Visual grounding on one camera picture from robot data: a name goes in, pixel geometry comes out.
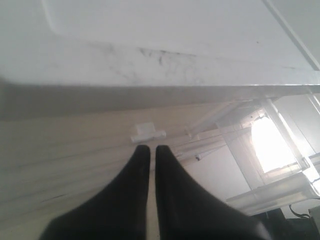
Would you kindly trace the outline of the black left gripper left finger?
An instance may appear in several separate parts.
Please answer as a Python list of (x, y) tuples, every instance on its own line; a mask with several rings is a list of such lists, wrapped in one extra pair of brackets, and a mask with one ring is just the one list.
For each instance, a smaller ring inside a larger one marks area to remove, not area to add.
[(151, 151), (136, 147), (128, 163), (99, 193), (53, 219), (43, 240), (144, 240)]

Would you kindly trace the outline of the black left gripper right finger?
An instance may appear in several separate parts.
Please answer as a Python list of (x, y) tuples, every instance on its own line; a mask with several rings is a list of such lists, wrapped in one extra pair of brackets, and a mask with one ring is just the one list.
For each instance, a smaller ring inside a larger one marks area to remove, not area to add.
[(199, 185), (167, 145), (155, 153), (155, 195), (162, 240), (270, 240), (264, 224)]

